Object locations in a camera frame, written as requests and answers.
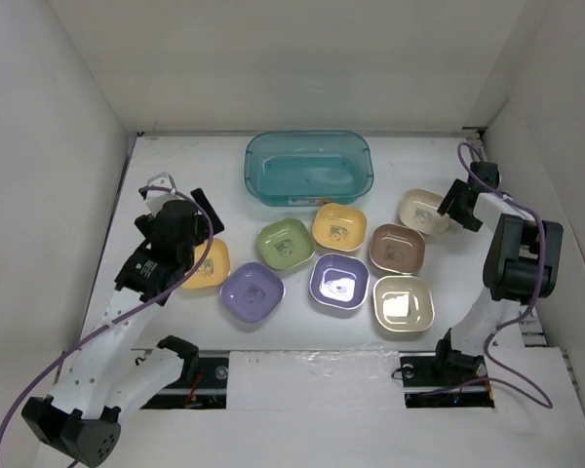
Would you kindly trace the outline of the cream plate with panda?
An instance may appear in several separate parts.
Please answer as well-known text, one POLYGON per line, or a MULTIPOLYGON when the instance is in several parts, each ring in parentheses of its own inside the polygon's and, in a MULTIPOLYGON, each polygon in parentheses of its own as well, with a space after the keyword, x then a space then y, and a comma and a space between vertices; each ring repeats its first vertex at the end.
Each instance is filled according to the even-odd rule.
POLYGON ((440 235, 449 229, 450 219, 439 214, 444 197, 437 193, 414 188, 407 191, 399 208, 399 220, 408 228, 425 235, 440 235))

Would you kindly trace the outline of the yellow plate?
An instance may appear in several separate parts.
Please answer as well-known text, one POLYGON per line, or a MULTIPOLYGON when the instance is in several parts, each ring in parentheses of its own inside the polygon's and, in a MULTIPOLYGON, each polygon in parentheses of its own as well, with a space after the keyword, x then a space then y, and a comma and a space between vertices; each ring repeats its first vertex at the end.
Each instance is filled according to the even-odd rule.
POLYGON ((362 246, 367 226, 367 217, 361 210, 330 203, 317 211, 312 235, 323 248, 352 253, 362 246))
POLYGON ((228 278, 230 270, 227 245, 222 240, 214 238, 206 259, 182 287, 187 290, 200 290, 220 286, 228 278))

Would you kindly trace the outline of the green plate with panda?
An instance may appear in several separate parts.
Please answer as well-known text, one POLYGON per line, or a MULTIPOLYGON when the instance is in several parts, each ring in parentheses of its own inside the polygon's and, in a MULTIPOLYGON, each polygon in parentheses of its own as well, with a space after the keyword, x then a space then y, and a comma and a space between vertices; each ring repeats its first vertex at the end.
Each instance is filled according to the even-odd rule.
POLYGON ((315 241, 307 227, 296 218, 284 218, 261 229, 256 246, 265 263, 275 270, 289 270, 309 260, 315 241))

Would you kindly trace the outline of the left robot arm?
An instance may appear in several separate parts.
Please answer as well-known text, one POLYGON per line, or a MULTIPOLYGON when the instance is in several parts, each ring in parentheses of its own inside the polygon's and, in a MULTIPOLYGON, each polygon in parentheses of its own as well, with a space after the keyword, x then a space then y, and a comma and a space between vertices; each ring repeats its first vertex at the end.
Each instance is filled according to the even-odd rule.
POLYGON ((179 337, 160 340, 132 370, 137 339, 173 291, 204 263, 224 225, 200 188, 184 195, 149 185, 139 190, 150 210, 136 218, 142 242, 127 258, 97 328, 71 351, 73 361, 45 397, 31 397, 21 416, 38 440, 86 467, 115 449, 123 422, 169 384, 197 377, 199 349, 179 337))

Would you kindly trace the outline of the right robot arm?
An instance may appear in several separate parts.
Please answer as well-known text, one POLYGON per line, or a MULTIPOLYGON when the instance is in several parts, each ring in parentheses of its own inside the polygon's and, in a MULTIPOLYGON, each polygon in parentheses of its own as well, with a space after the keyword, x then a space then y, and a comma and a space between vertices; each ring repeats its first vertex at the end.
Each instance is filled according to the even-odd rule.
POLYGON ((557 282, 564 229, 544 221, 498 191, 497 165, 472 162, 438 208, 472 232, 493 232, 483 267, 484 288, 466 316, 436 346, 431 372, 444 384, 476 374, 485 349, 506 322, 514 321, 557 282))

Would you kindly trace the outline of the teal plastic bin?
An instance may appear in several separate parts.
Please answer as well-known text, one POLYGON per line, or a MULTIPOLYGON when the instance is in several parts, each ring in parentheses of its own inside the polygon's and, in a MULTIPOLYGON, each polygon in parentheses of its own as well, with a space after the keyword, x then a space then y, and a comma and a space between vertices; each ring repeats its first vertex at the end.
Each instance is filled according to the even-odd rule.
POLYGON ((246 147, 244 180, 270 207, 349 205, 373 186, 370 146, 350 131, 263 133, 246 147))

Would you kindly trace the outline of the light purple plate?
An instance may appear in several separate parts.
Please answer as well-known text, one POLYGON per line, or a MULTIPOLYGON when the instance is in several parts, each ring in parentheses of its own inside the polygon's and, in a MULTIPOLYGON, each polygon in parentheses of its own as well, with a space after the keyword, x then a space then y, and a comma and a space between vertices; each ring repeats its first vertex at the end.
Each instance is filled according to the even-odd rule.
POLYGON ((240 321, 255 324, 275 310, 285 295, 283 281, 258 262, 245 263, 222 284, 224 306, 240 321))

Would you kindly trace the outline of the brown plate with panda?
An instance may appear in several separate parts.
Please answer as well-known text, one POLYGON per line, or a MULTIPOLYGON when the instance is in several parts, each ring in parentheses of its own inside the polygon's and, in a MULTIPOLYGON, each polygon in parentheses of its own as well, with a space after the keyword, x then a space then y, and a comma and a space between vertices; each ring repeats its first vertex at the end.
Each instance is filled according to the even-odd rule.
POLYGON ((425 248, 425 240, 417 231, 387 223, 373 231, 369 256, 371 263, 383 271, 415 275, 423 265, 425 248))

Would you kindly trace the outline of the beige plate front right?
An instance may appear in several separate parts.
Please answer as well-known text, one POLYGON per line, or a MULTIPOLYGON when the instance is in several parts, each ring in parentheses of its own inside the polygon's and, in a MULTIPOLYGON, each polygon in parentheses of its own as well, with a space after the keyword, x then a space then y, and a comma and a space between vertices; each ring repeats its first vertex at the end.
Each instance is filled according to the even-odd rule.
POLYGON ((375 319, 388 332, 425 332, 434 322, 432 294, 417 277, 382 277, 372 293, 375 319))

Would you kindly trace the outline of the dark purple plate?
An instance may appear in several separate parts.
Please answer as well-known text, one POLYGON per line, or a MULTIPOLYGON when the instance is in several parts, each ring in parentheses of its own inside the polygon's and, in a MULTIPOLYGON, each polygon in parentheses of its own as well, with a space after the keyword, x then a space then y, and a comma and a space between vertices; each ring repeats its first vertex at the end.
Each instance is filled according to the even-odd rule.
POLYGON ((311 296, 319 303, 342 309, 359 308, 367 298, 370 272, 355 257, 326 253, 316 261, 309 283, 311 296))

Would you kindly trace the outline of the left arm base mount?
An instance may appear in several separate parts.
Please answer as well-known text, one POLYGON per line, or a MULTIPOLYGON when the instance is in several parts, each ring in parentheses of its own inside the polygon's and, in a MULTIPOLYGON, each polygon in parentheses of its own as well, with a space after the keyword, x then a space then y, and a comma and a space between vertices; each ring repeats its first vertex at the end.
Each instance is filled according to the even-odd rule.
POLYGON ((159 390, 143 410, 225 410, 228 351, 201 351, 196 370, 159 390))

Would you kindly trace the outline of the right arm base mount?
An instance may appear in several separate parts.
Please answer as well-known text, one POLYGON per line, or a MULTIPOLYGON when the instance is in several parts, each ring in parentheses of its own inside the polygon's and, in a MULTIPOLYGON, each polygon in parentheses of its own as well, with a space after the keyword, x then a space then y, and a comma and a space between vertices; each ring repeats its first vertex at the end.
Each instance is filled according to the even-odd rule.
POLYGON ((407 409, 495 407, 487 369, 440 368, 434 352, 406 352, 391 377, 402 383, 407 409))

